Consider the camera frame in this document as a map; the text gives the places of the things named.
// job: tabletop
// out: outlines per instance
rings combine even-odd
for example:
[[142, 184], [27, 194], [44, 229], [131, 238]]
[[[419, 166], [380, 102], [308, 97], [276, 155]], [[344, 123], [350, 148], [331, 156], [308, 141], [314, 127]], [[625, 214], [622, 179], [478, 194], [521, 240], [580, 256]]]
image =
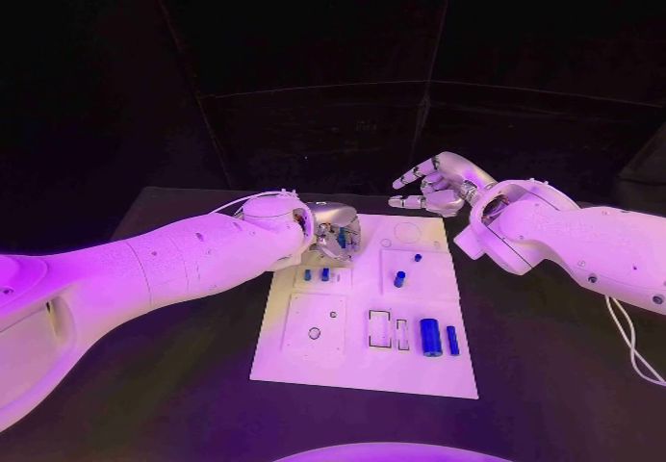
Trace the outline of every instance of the tabletop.
[[[243, 192], [145, 188], [113, 240], [206, 213]], [[301, 194], [358, 213], [428, 216], [384, 197]], [[0, 460], [269, 462], [368, 441], [428, 443], [514, 461], [651, 460], [666, 450], [666, 390], [642, 381], [603, 298], [543, 262], [523, 276], [452, 238], [479, 399], [249, 381], [269, 273], [170, 305], [92, 346], [31, 413], [0, 433]], [[638, 348], [666, 371], [666, 318], [628, 307]]]

